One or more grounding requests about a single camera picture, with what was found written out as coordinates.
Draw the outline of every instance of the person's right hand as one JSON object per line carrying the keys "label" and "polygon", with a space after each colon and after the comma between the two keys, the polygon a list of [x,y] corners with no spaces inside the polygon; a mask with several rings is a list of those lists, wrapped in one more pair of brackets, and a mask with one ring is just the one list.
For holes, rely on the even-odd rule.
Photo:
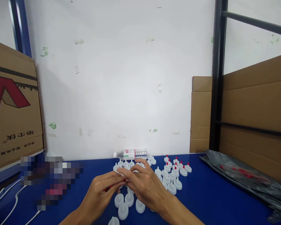
{"label": "person's right hand", "polygon": [[117,171],[130,180],[126,185],[133,190],[142,203],[154,212],[161,214],[167,210],[166,207],[173,195],[164,188],[146,160],[136,159],[135,162],[143,163],[145,168],[136,164],[130,170],[118,168]]}

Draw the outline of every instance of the bottle label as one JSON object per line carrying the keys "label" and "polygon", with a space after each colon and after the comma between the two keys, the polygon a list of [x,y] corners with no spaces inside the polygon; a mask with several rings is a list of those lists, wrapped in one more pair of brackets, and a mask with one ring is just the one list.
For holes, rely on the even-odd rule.
{"label": "bottle label", "polygon": [[124,160],[135,160],[135,149],[124,150]]}

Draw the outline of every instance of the red logo on cardboard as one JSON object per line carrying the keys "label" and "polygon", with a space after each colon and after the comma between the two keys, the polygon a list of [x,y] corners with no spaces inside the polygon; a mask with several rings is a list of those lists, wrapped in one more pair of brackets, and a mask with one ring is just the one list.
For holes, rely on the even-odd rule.
{"label": "red logo on cardboard", "polygon": [[30,106],[15,82],[9,78],[0,77],[0,103],[1,99],[5,104],[16,108]]}

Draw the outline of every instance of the black metal frame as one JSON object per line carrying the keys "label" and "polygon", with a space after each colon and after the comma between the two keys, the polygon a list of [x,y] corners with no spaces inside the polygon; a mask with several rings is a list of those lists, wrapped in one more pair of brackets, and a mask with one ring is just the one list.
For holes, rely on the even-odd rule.
{"label": "black metal frame", "polygon": [[209,149],[215,151],[219,151],[219,140],[220,140],[220,132],[221,132],[222,125],[281,137],[281,132],[278,131],[242,126],[238,124],[224,123],[221,121],[227,18],[231,18],[243,23],[247,23],[252,26],[259,27],[268,31],[272,31],[277,34],[281,34],[281,26],[228,12],[228,0],[216,0],[215,14],[214,14],[214,46],[213,46],[213,65],[212,65],[213,85],[212,85],[210,141],[209,141]]}

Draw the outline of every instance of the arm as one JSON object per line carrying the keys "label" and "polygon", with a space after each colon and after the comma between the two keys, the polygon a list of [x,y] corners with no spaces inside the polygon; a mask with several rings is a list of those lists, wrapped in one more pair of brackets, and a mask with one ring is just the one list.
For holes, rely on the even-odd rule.
{"label": "arm", "polygon": [[137,198],[148,208],[172,225],[202,225],[203,223],[192,214],[174,195],[169,193],[153,172],[147,161],[138,159],[145,165],[135,165],[131,170],[118,168],[117,171],[127,177],[127,186],[133,190]]}

